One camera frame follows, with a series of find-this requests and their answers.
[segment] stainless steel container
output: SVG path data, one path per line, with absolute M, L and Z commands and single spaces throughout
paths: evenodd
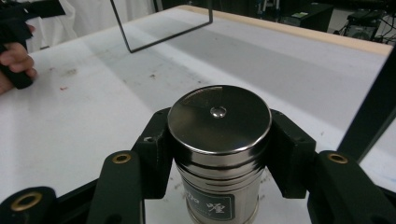
M 172 106 L 168 127 L 195 223 L 253 221 L 271 120 L 259 96 L 233 86 L 201 88 Z

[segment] canister body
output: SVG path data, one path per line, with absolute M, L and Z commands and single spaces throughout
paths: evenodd
M 171 108 L 172 148 L 195 223 L 254 220 L 270 126 L 266 103 L 238 87 L 202 88 Z

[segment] lid center dimple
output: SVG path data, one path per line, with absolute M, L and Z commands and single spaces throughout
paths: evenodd
M 227 109 L 223 106 L 214 106 L 210 109 L 210 114 L 215 119 L 222 119 L 227 114 Z

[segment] table surface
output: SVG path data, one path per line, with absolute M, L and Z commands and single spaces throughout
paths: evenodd
M 177 7 L 124 24 L 139 46 L 207 20 Z M 100 174 L 106 156 L 128 150 L 151 115 L 203 86 L 256 92 L 335 150 L 387 59 L 389 46 L 215 13 L 214 23 L 130 54 L 114 27 L 32 56 L 39 78 L 0 97 L 0 201 L 29 187 L 61 196 Z M 361 163 L 396 191 L 393 123 Z M 255 223 L 309 223 L 306 200 L 286 200 L 265 170 Z M 192 223 L 172 169 L 164 199 L 146 201 L 147 223 Z

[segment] black bracket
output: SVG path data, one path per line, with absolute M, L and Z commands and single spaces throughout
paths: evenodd
M 202 27 L 204 27 L 204 26 L 207 26 L 207 25 L 209 25 L 209 24 L 211 24 L 211 23 L 213 22 L 213 4 L 212 4 L 212 0 L 206 0 L 206 2 L 207 2 L 207 10 L 208 10 L 208 14 L 209 14 L 209 21 L 204 22 L 204 23 L 202 23 L 202 24 L 200 24 L 200 25 L 194 26 L 194 27 L 192 27 L 192 28 L 190 28 L 190 29 L 187 29 L 187 30 L 185 30 L 185 31 L 179 32 L 179 33 L 177 33 L 177 34 L 169 35 L 168 37 L 162 38 L 162 39 L 160 39 L 160 40 L 156 40 L 156 41 L 154 41 L 154 42 L 152 42 L 152 43 L 149 43 L 149 44 L 147 44 L 147 45 L 144 45 L 144 46 L 142 46 L 142 47 L 138 47 L 138 48 L 135 48 L 135 49 L 131 49 L 131 47 L 129 47 L 129 43 L 128 43 L 128 40 L 127 40 L 127 38 L 126 38 L 125 32 L 124 32 L 124 30 L 123 30 L 123 27 L 122 27 L 122 24 L 121 24 L 121 21 L 120 21 L 120 16 L 119 16 L 119 13 L 118 13 L 118 11 L 117 11 L 116 5 L 114 4 L 114 0 L 110 0 L 110 2 L 111 2 L 111 6 L 113 7 L 113 10 L 114 10 L 114 14 L 115 14 L 115 16 L 116 16 L 116 19 L 117 19 L 117 23 L 119 24 L 120 31 L 121 31 L 122 37 L 123 37 L 123 39 L 124 39 L 126 48 L 129 50 L 130 53 L 135 53 L 135 52 L 138 52 L 139 50 L 152 47 L 152 46 L 157 45 L 157 44 L 160 44 L 160 43 L 162 43 L 162 42 L 164 42 L 164 41 L 167 41 L 167 40 L 170 40 L 170 39 L 172 39 L 172 38 L 178 37 L 178 36 L 180 36 L 180 35 L 184 35 L 184 34 L 189 33 L 189 32 L 191 32 L 191 31 L 200 29 L 200 28 L 202 28 Z

